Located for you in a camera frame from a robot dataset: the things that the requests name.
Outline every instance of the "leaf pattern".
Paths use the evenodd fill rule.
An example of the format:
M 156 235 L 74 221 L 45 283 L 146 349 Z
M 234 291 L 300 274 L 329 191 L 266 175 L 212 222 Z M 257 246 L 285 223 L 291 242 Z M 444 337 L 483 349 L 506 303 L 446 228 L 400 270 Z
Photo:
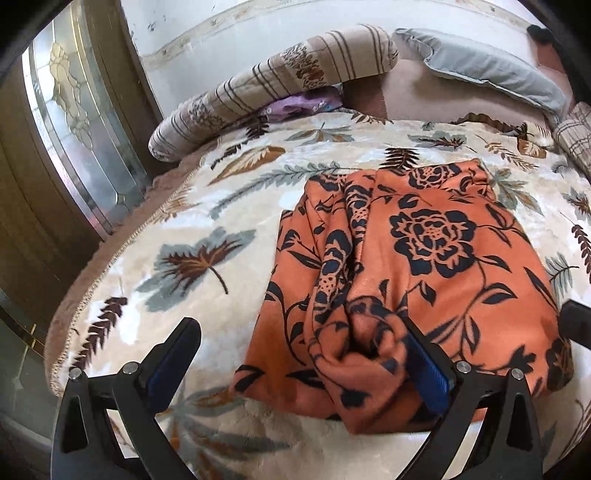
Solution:
M 533 210 L 540 215 L 544 215 L 538 201 L 529 193 L 522 190 L 527 185 L 523 180 L 508 180 L 511 176 L 509 168 L 502 168 L 497 170 L 491 178 L 491 187 L 498 186 L 499 194 L 498 200 L 508 210 L 515 211 L 517 203 Z
M 517 139 L 517 150 L 520 154 L 532 158 L 546 158 L 547 152 L 529 140 Z
M 101 308 L 102 314 L 88 328 L 88 335 L 82 344 L 82 350 L 76 355 L 72 368 L 78 367 L 84 370 L 90 365 L 92 355 L 96 355 L 99 346 L 100 348 L 105 346 L 105 340 L 111 329 L 117 325 L 117 320 L 121 317 L 125 305 L 127 305 L 125 297 L 111 297 L 105 300 L 105 306 Z
M 404 171 L 417 165 L 418 152 L 412 148 L 390 147 L 386 149 L 386 161 L 380 170 Z
M 442 150 L 452 151 L 456 151 L 461 147 L 468 147 L 466 145 L 465 135 L 450 135 L 442 131 L 436 131 L 430 137 L 425 137 L 422 135 L 408 135 L 408 139 L 412 140 L 413 142 L 417 142 L 418 147 L 440 148 Z
M 513 153 L 508 148 L 505 148 L 501 142 L 487 142 L 480 135 L 477 135 L 477 137 L 486 143 L 485 148 L 489 152 L 494 153 L 495 155 L 499 155 L 503 160 L 512 163 L 513 165 L 519 167 L 521 170 L 528 171 L 533 170 L 534 168 L 538 168 L 538 165 L 524 160 L 518 154 Z
M 357 121 L 355 122 L 356 124 L 382 124 L 385 125 L 386 123 L 389 124 L 393 124 L 394 122 L 392 120 L 388 120 L 386 118 L 378 118 L 376 116 L 373 115 L 369 115 L 368 113 L 361 113 L 361 112 L 355 112 L 353 114 L 353 116 L 351 117 L 351 120 L 355 120 L 357 119 Z
M 230 260 L 252 242 L 254 230 L 228 234 L 222 227 L 195 245 L 163 245 L 154 262 L 154 274 L 137 290 L 155 292 L 146 301 L 150 312 L 163 312 L 183 301 L 211 271 L 228 294 L 215 265 Z
M 230 393 L 228 387 L 198 391 L 188 397 L 185 390 L 182 382 L 174 404 L 157 414 L 156 420 L 166 421 L 164 432 L 168 441 L 199 478 L 245 479 L 225 463 L 229 460 L 246 461 L 290 447 L 267 437 L 226 433 L 204 425 L 199 418 L 219 417 L 242 407 L 243 400 Z
M 504 134 L 512 133 L 517 130 L 518 127 L 515 125 L 506 124 L 499 120 L 494 120 L 490 116 L 484 113 L 469 113 L 462 118 L 458 118 L 455 122 L 450 122 L 452 125 L 460 125 L 465 122 L 474 122 L 479 124 L 485 124 L 489 127 L 497 129 L 499 132 Z
M 572 232 L 579 242 L 581 257 L 585 262 L 585 267 L 587 267 L 587 275 L 589 276 L 589 282 L 591 283 L 591 241 L 589 241 L 587 233 L 580 225 L 574 225 Z
M 562 198 L 574 207 L 574 214 L 578 220 L 591 222 L 591 206 L 589 205 L 589 198 L 586 194 L 577 192 L 577 190 L 571 187 L 570 193 L 563 193 Z
M 269 133 L 269 124 L 266 123 L 266 117 L 264 117 L 264 118 L 253 117 L 252 119 L 249 120 L 249 122 L 251 122 L 251 123 L 247 124 L 248 126 L 246 128 L 246 140 L 241 143 L 230 145 L 224 151 L 223 155 L 221 157 L 219 157 L 218 159 L 216 159 L 212 163 L 212 165 L 210 167 L 212 170 L 217 166 L 217 164 L 219 164 L 225 158 L 228 158 L 228 157 L 238 153 L 242 149 L 242 147 L 244 145 L 247 145 L 247 143 L 250 142 L 251 140 L 261 138 L 263 135 Z
M 217 177 L 210 181 L 208 185 L 213 185 L 233 175 L 255 170 L 265 163 L 277 160 L 284 153 L 285 148 L 273 147 L 272 145 L 248 150 L 226 165 L 226 168 L 224 168 Z
M 350 127 L 324 128 L 324 124 L 322 124 L 320 128 L 304 130 L 290 135 L 285 141 L 294 142 L 305 138 L 308 139 L 300 145 L 313 145 L 318 142 L 353 142 L 355 139 L 351 135 L 345 134 L 345 132 L 350 131 Z
M 187 195 L 191 191 L 191 185 L 182 186 L 152 217 L 151 223 L 168 222 L 171 218 L 176 218 L 179 213 L 190 210 L 199 205 L 199 203 L 190 203 Z
M 554 290 L 556 299 L 565 299 L 569 288 L 573 286 L 573 268 L 579 268 L 578 265 L 569 265 L 564 255 L 558 252 L 558 257 L 545 258 L 546 273 L 550 278 L 550 285 Z
M 303 167 L 300 165 L 286 165 L 283 168 L 271 170 L 270 172 L 264 173 L 257 179 L 250 181 L 243 187 L 233 192 L 230 196 L 219 201 L 217 205 L 209 212 L 209 215 L 214 220 L 217 220 L 222 210 L 226 209 L 231 203 L 243 198 L 245 195 L 260 190 L 262 188 L 270 187 L 275 184 L 276 187 L 282 185 L 295 185 L 296 183 L 307 180 L 314 175 L 321 173 L 336 174 L 343 169 L 337 162 L 332 162 L 330 165 L 318 163 L 308 163 L 307 166 Z

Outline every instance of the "orange cloth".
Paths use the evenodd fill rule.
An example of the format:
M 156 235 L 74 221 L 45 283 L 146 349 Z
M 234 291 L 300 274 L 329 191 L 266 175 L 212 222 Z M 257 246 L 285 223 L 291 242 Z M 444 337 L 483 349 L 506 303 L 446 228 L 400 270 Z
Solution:
M 454 361 L 521 368 L 535 395 L 553 343 L 570 358 L 537 254 L 466 161 L 310 179 L 281 217 L 232 387 L 279 410 L 340 417 L 352 433 L 412 429 L 422 400 L 405 372 L 402 315 Z

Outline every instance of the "black rose pattern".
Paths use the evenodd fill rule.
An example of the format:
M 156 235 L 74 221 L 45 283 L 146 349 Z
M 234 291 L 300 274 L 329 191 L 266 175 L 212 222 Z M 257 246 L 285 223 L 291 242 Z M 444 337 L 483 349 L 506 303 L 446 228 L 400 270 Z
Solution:
M 470 241 L 476 224 L 463 212 L 421 209 L 390 217 L 394 250 L 408 258 L 413 276 L 427 275 L 433 267 L 443 278 L 470 268 L 476 261 Z
M 462 169 L 455 163 L 414 168 L 408 172 L 408 184 L 418 190 L 438 189 L 461 172 Z

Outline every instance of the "blanket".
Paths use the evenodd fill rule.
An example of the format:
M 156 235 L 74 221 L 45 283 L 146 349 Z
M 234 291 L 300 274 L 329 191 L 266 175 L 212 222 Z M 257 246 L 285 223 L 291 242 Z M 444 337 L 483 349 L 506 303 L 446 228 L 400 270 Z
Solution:
M 74 365 L 95 376 L 143 359 L 184 316 L 193 316 L 203 329 L 201 348 L 157 420 L 198 476 L 395 478 L 426 433 L 352 436 L 340 422 L 279 413 L 235 397 L 228 385 L 265 297 L 281 212 L 296 206 L 305 180 L 472 159 L 524 228 L 558 305 L 569 298 L 591 305 L 591 187 L 564 155 L 468 122 L 389 122 L 340 111 L 256 123 L 212 144 L 199 168 L 93 282 L 67 319 L 66 343 L 50 368 L 52 390 L 63 390 Z M 509 360 L 526 373 L 538 360 L 550 370 L 553 393 L 536 402 L 545 468 L 577 444 L 591 419 L 591 353 L 573 345 L 574 377 L 564 386 L 572 374 L 564 361 L 567 348 L 557 345 L 537 359 L 523 347 Z M 116 413 L 112 422 L 133 455 Z M 478 426 L 470 428 L 472 443 Z M 450 476 L 461 471 L 469 445 L 463 444 Z

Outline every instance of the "white wall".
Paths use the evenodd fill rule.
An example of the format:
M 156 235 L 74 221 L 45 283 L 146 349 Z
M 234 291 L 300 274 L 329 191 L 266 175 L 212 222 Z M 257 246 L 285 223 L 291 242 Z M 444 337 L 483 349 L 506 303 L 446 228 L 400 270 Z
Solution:
M 459 34 L 536 64 L 525 32 L 536 20 L 517 0 L 122 0 L 122 6 L 164 115 L 284 48 L 357 23 Z

